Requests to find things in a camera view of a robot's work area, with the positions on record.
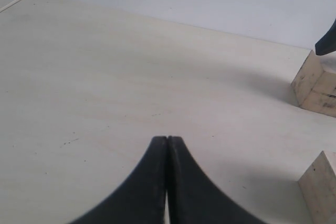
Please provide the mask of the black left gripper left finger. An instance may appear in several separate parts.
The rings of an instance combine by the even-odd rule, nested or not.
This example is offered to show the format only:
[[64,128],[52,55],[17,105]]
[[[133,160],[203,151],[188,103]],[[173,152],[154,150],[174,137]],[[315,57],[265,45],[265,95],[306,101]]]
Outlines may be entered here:
[[166,156],[167,138],[155,136],[125,181],[72,223],[164,223]]

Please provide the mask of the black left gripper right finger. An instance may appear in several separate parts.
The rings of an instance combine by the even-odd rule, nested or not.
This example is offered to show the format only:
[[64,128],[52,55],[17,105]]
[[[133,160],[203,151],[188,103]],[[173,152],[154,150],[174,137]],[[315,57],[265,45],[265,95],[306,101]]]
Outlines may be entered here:
[[202,171],[183,139],[167,139],[166,190],[170,223],[262,223]]

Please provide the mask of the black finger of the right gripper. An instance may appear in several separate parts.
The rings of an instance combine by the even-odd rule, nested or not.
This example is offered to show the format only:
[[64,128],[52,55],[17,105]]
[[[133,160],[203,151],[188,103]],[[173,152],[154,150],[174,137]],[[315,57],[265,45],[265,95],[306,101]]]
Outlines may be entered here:
[[326,34],[315,44],[317,56],[324,56],[336,51],[336,20]]

